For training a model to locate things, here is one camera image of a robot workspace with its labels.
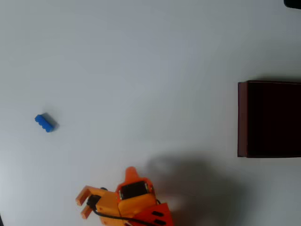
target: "black cable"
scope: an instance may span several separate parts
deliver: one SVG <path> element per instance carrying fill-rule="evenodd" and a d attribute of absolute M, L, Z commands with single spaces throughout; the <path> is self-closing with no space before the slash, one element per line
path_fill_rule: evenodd
<path fill-rule="evenodd" d="M 143 221 L 143 220 L 138 220 L 138 219 L 135 219 L 135 218 L 124 218 L 124 217 L 111 216 L 111 215 L 107 215 L 107 214 L 104 214 L 104 213 L 99 213 L 94 209 L 92 209 L 92 210 L 96 215 L 104 217 L 104 218 L 112 218 L 112 219 L 118 219 L 118 220 L 128 220 L 128 221 L 133 221 L 133 222 L 136 222 L 136 223 L 139 223 L 139 224 L 142 224 L 142 225 L 146 225 L 146 226 L 156 226 L 152 223 L 148 223 L 148 222 Z"/>

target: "white surface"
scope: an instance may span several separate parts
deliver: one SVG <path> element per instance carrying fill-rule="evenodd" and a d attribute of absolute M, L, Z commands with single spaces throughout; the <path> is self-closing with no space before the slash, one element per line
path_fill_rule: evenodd
<path fill-rule="evenodd" d="M 100 225 L 74 199 L 130 165 L 177 225 L 300 225 L 301 160 L 236 157 L 237 82 L 297 77 L 300 24 L 282 0 L 2 1 L 4 225 Z"/>

